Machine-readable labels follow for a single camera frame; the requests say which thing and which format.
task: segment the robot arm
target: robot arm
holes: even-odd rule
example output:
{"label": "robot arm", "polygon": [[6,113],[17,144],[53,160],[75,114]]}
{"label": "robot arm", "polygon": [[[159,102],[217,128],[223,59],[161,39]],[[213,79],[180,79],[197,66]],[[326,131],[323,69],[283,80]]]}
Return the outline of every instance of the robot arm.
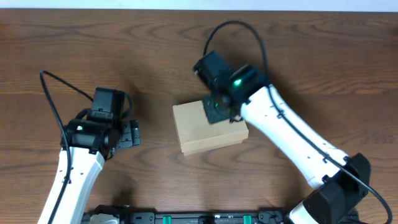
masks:
{"label": "robot arm", "polygon": [[[90,154],[88,151],[89,149],[82,147],[70,148],[73,167],[70,174],[71,181],[63,193],[53,223],[80,223],[81,221],[91,188],[105,163],[105,159],[100,152],[97,151],[95,154]],[[62,188],[66,167],[67,152],[62,150],[57,174],[38,222],[40,224],[49,222],[50,215]]]}
{"label": "robot arm", "polygon": [[258,69],[235,71],[210,52],[194,66],[211,91],[204,102],[209,123],[241,116],[262,131],[297,166],[314,189],[289,214],[293,223],[338,223],[368,194],[340,167],[369,183],[370,164],[361,154],[348,155],[319,136],[298,117]]}
{"label": "robot arm", "polygon": [[[122,113],[125,97],[130,109]],[[38,223],[81,222],[88,196],[105,161],[116,150],[141,145],[138,121],[122,121],[130,114],[131,104],[122,91],[97,88],[91,109],[84,109],[63,127],[72,160],[70,180],[64,187],[68,152],[62,149],[57,174]]]}

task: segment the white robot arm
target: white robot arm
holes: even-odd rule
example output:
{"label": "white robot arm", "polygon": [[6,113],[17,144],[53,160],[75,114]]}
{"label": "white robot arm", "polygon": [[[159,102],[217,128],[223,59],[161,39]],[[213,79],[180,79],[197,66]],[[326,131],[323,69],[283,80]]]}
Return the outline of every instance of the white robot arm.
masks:
{"label": "white robot arm", "polygon": [[[71,147],[72,167],[70,183],[67,185],[63,197],[53,218],[53,223],[80,223],[86,208],[88,196],[94,182],[104,167],[105,159],[99,151],[88,153],[89,149]],[[51,188],[47,202],[39,219],[39,224],[47,224],[54,209],[55,202],[61,192],[63,178],[67,169],[67,152],[61,150],[57,174]]]}
{"label": "white robot arm", "polygon": [[[296,165],[299,171],[307,180],[307,183],[314,189],[324,184],[324,176],[333,177],[340,169],[319,154],[309,145],[289,124],[278,117],[278,111],[270,99],[269,91],[275,103],[283,110],[289,121],[307,138],[325,151],[342,166],[346,164],[345,158],[348,155],[342,150],[331,145],[309,127],[299,116],[292,111],[285,101],[280,97],[275,87],[263,87],[250,96],[249,104],[242,104],[241,116],[262,131],[284,154]],[[289,213],[293,223],[316,224],[317,222],[300,203]]]}

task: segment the wood grain surface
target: wood grain surface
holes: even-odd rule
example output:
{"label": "wood grain surface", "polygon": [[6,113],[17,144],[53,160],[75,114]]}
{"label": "wood grain surface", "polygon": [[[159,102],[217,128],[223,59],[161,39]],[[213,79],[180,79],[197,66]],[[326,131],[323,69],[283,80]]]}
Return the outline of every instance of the wood grain surface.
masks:
{"label": "wood grain surface", "polygon": [[[371,185],[398,212],[398,14],[133,10],[0,10],[0,223],[36,223],[55,177],[60,131],[39,70],[93,94],[133,96],[142,146],[105,164],[86,210],[130,204],[160,212],[294,207],[311,192],[293,164],[249,126],[242,144],[184,157],[172,106],[198,100],[193,75],[219,23],[251,23],[267,45],[272,82],[325,139],[372,164]],[[234,67],[260,67],[251,34],[215,36]],[[47,79],[64,123],[90,102]],[[368,195],[362,220],[386,213]]]}

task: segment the cardboard box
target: cardboard box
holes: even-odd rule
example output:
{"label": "cardboard box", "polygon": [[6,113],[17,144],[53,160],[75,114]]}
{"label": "cardboard box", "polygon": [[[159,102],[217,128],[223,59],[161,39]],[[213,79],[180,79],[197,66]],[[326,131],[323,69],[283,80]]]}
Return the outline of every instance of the cardboard box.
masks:
{"label": "cardboard box", "polygon": [[173,106],[181,151],[185,156],[241,143],[249,136],[244,121],[209,124],[202,101]]}

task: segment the green connector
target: green connector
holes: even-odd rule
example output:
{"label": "green connector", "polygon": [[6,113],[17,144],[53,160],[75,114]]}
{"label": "green connector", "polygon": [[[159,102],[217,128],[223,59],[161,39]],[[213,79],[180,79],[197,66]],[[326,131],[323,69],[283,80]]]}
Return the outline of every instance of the green connector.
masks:
{"label": "green connector", "polygon": [[243,216],[243,224],[251,224],[251,215],[244,215]]}
{"label": "green connector", "polygon": [[172,224],[172,217],[163,217],[163,224]]}

